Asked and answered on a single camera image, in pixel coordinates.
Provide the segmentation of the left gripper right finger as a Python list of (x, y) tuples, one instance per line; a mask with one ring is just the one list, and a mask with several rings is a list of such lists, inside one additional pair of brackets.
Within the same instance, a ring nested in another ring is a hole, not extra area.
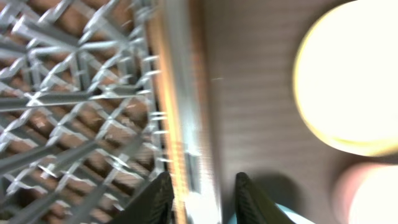
[(294, 224), (244, 172), (235, 178), (237, 224)]

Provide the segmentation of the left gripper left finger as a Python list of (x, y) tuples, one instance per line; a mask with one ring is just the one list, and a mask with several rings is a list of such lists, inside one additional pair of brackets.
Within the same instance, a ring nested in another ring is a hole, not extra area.
[(171, 176), (163, 172), (108, 224), (168, 224), (172, 217), (173, 201)]

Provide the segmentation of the pink white bowl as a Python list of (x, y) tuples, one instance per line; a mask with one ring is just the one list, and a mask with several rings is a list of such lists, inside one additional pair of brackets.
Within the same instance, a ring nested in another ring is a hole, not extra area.
[(343, 224), (397, 224), (397, 166), (362, 163), (342, 173), (332, 208)]

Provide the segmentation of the yellow round plate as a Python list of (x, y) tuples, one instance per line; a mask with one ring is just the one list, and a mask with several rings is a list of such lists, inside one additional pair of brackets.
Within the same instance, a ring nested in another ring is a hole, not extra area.
[(324, 13), (294, 60), (295, 104), (322, 142), (361, 156), (397, 152), (397, 2), (350, 1)]

